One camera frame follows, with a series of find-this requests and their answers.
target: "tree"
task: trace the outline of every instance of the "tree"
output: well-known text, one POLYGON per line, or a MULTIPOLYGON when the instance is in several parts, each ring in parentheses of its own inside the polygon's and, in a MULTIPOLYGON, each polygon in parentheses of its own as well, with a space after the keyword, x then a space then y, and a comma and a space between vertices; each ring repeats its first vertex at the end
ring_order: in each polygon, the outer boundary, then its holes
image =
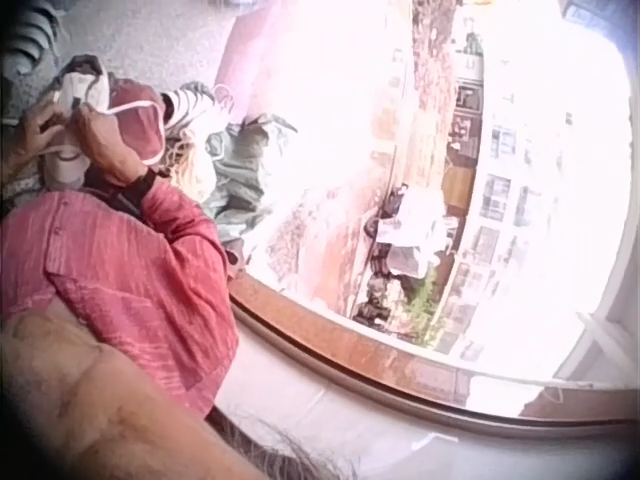
POLYGON ((408 298, 406 313, 411 320, 412 334, 415 343, 421 347, 433 347, 442 334, 444 322, 435 319, 438 301, 433 298, 433 286, 436 280, 435 270, 432 269, 418 284, 408 298))

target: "parked vehicle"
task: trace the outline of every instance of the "parked vehicle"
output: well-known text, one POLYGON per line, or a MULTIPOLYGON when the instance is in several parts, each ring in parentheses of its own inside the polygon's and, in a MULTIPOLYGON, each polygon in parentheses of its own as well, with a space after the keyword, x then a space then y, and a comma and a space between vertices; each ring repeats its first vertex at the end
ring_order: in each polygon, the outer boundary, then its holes
POLYGON ((435 188, 394 188, 380 212, 367 220, 365 234, 375 241, 374 274, 424 278, 437 265, 436 252, 448 253, 451 239, 442 191, 435 188))

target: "gray carpet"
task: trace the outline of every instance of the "gray carpet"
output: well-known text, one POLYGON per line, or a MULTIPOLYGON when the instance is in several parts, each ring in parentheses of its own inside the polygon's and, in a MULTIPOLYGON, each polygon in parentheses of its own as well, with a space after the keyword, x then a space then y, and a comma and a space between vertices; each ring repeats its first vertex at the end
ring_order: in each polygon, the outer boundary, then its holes
MULTIPOLYGON (((60 65, 93 53, 118 76, 158 89, 190 80, 212 85, 233 17, 209 0, 77 0, 62 18, 68 39, 59 44, 60 65)), ((17 116, 57 69, 51 55, 31 75, 17 77, 8 114, 17 116)))

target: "skin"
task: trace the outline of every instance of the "skin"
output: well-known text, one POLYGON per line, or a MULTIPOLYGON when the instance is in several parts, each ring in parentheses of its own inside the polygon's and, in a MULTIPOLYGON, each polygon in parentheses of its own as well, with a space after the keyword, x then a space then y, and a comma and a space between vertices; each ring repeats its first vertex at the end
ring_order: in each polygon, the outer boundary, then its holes
MULTIPOLYGON (((62 131, 57 114, 48 98, 23 117, 8 159, 12 171, 62 131)), ((114 183, 128 185, 147 171, 114 117, 83 105, 66 128, 114 183)), ((3 319, 0 370, 25 426, 67 473, 96 480, 266 478, 65 309, 54 299, 46 312, 3 319)))
POLYGON ((2 185, 15 180, 31 160, 64 130, 63 122, 62 112, 53 101, 53 93, 25 112, 18 124, 13 148, 3 159, 2 185))

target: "person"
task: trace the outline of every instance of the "person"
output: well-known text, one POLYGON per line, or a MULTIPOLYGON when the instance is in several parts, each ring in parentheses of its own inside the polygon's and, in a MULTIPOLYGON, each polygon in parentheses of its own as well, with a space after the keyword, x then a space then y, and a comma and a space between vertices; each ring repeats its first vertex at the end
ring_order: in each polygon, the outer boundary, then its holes
MULTIPOLYGON (((10 169, 37 155, 61 121, 52 96, 29 110, 10 169)), ((2 317, 56 311, 204 417, 238 344, 215 225, 140 161, 114 116, 83 104, 67 128, 146 224, 82 191, 46 192, 14 210, 2 223, 2 317)))
POLYGON ((3 220, 4 405, 80 478, 343 478, 293 442, 283 455, 203 421, 220 415, 238 345, 225 252, 114 117, 83 104, 65 119, 45 97, 21 119, 3 180, 64 128, 144 222, 84 191, 44 193, 3 220))

